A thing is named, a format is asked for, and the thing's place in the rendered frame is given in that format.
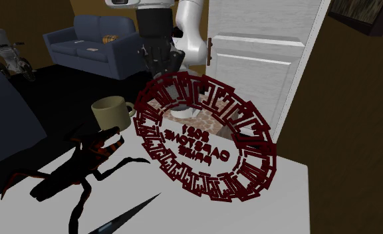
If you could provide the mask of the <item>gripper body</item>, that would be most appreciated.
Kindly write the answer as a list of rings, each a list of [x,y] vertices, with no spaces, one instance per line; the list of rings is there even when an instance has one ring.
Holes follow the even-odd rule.
[[[170,8],[137,9],[139,35],[146,49],[169,49],[172,41],[173,13]]]

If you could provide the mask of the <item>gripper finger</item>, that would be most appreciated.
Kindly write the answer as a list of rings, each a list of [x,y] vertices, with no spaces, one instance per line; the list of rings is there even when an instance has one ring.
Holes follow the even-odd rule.
[[[160,61],[154,58],[152,47],[142,46],[142,57],[146,63],[148,71],[152,74],[153,78],[157,78],[162,75],[162,67]]]
[[[164,74],[177,72],[185,57],[182,50],[164,49]]]

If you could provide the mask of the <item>blue sofa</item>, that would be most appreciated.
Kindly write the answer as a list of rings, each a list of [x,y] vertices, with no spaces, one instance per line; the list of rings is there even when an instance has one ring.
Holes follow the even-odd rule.
[[[43,38],[55,64],[116,80],[146,70],[143,40],[129,17],[77,15],[72,27]]]

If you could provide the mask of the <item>olive green mug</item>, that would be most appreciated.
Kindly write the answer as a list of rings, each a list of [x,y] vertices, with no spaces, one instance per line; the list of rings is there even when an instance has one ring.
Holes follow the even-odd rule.
[[[91,110],[101,130],[117,126],[123,131],[131,125],[131,117],[136,113],[134,104],[122,96],[101,98],[91,105]]]

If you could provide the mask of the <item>white panel door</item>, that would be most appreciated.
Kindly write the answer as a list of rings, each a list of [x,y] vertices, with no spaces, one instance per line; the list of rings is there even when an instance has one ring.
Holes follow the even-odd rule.
[[[251,101],[278,140],[331,0],[209,0],[206,75]]]

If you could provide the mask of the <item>black orange insect figure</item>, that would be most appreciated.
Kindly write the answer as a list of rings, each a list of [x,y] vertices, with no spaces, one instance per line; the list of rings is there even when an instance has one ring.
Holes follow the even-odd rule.
[[[4,197],[16,176],[30,176],[42,179],[42,181],[30,191],[30,196],[39,202],[53,197],[58,192],[72,185],[81,185],[83,192],[71,212],[68,223],[68,234],[78,234],[78,220],[83,212],[84,204],[92,191],[92,186],[86,180],[88,175],[92,174],[96,180],[102,181],[130,162],[149,163],[145,158],[126,157],[113,168],[101,173],[98,167],[124,144],[124,138],[120,137],[115,143],[109,146],[104,145],[105,141],[120,133],[120,128],[115,126],[107,130],[101,130],[93,134],[86,134],[75,138],[73,135],[77,130],[78,128],[71,130],[64,137],[66,141],[75,143],[74,152],[69,160],[49,174],[26,168],[15,169],[7,176],[1,192],[1,197]]]

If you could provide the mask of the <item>white motor scooter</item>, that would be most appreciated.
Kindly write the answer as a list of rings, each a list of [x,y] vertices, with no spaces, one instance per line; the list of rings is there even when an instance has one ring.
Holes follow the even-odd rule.
[[[11,44],[7,38],[4,29],[0,29],[0,57],[7,63],[4,65],[0,62],[0,72],[7,78],[11,78],[10,71],[16,74],[22,74],[28,81],[35,81],[35,70],[33,70],[30,62],[24,57],[20,57],[19,50],[16,48],[18,45],[24,45],[23,42],[16,42]]]

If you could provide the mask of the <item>black pointed knife blade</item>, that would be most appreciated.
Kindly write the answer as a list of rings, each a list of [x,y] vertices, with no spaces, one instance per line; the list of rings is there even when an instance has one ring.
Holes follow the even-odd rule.
[[[145,206],[147,206],[150,202],[152,202],[157,196],[159,196],[160,193],[156,194],[155,196],[151,197],[150,199],[147,199],[146,201],[138,204],[137,206],[133,207],[132,209],[129,209],[128,211],[124,212],[123,214],[119,215],[118,217],[115,217],[114,219],[110,220],[109,222],[105,223],[104,225],[101,225],[97,229],[89,232],[88,234],[114,234],[115,231],[117,231],[123,224],[125,224],[127,221],[129,221],[133,216],[135,216],[138,212],[140,212]]]

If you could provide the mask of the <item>dark framed wall picture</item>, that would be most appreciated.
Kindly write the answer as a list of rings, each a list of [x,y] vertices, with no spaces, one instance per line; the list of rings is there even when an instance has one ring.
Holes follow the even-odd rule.
[[[367,36],[383,35],[383,0],[332,0],[328,16]]]

